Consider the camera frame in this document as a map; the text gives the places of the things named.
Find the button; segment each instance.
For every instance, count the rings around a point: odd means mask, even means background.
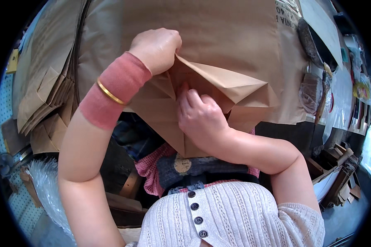
[[[191,209],[192,210],[197,210],[198,208],[199,208],[199,204],[198,203],[191,204]]]
[[[196,195],[195,191],[188,192],[188,197],[193,198]]]
[[[199,217],[199,216],[198,216],[198,217],[195,218],[194,221],[195,221],[195,224],[200,225],[200,224],[202,224],[203,219],[202,219],[202,217]]]
[[[202,230],[202,231],[199,232],[199,236],[201,238],[206,238],[208,236],[208,232],[205,231],[205,230]]]

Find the white knit top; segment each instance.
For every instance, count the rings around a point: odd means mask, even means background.
[[[302,204],[276,205],[261,185],[228,182],[165,196],[146,213],[139,243],[126,247],[322,246],[322,216]]]

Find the pegboard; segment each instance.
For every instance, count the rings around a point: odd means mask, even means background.
[[[0,153],[5,153],[1,125],[12,116],[12,83],[14,74],[4,75],[0,83]]]
[[[5,145],[1,125],[12,117],[12,87],[14,74],[4,75],[0,82],[0,153],[5,153]],[[14,161],[19,161],[20,153],[14,155]],[[15,220],[27,237],[43,213],[43,208],[36,208],[29,192],[19,177],[19,168],[10,175],[9,181],[18,189],[18,193],[12,193],[8,202]]]

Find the pink wristband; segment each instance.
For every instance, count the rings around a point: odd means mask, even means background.
[[[127,103],[150,78],[151,72],[143,62],[125,52],[104,70],[99,80],[110,93]],[[79,109],[90,123],[110,130],[115,127],[123,106],[94,84],[81,101]]]

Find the gold bangle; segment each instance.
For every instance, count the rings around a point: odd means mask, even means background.
[[[126,106],[127,104],[124,103],[122,100],[120,100],[119,98],[115,97],[112,93],[109,92],[109,90],[107,90],[107,88],[105,88],[103,86],[103,84],[100,82],[99,78],[97,79],[96,83],[98,84],[98,86],[100,87],[100,89],[112,100],[114,100],[115,102],[117,102],[118,104],[122,105],[122,106]]]

